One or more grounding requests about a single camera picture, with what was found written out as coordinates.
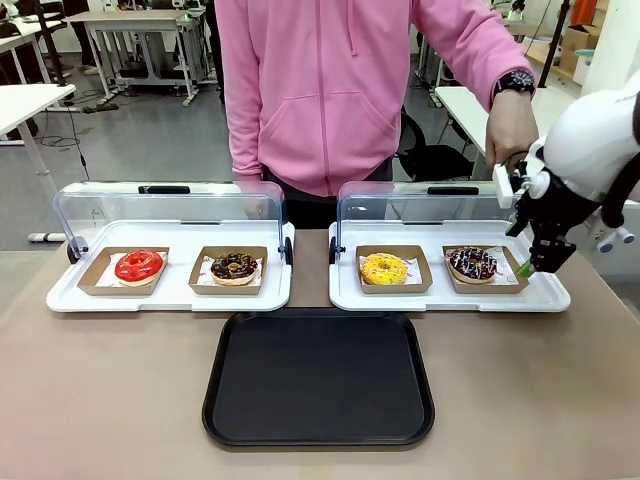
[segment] black tray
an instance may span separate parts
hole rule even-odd
[[[231,317],[202,407],[236,447],[409,445],[434,415],[409,319],[333,308]]]

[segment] chair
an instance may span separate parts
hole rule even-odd
[[[402,108],[400,165],[414,182],[440,182],[470,177],[473,164],[449,145],[427,145],[420,125]]]

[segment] donut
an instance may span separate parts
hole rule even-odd
[[[163,263],[164,260],[156,252],[138,250],[118,260],[115,274],[123,285],[139,287],[151,283],[162,268]]]
[[[447,265],[461,282],[489,283],[498,271],[498,261],[478,247],[463,247],[447,252]]]
[[[364,259],[362,277],[369,285],[401,285],[407,278],[407,264],[388,253],[374,253]]]
[[[258,262],[246,253],[228,253],[213,260],[211,273],[216,283],[238,287],[253,280],[258,273]]]

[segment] clear plastic cover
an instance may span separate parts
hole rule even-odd
[[[283,202],[282,190],[270,182],[81,182],[58,192],[53,206],[71,250],[80,258],[91,249],[100,232],[115,222],[261,222],[269,231],[277,229],[282,250]]]
[[[495,193],[477,186],[351,182],[338,195],[337,250],[350,228],[363,224],[439,224],[451,220],[508,221],[512,210],[502,210]]]

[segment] chocolate sprinkled donut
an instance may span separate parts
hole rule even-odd
[[[489,280],[498,271],[498,261],[478,247],[458,248],[447,258],[456,272],[472,280]]]
[[[258,262],[246,253],[228,253],[216,258],[211,265],[214,276],[227,280],[249,277],[258,269]]]

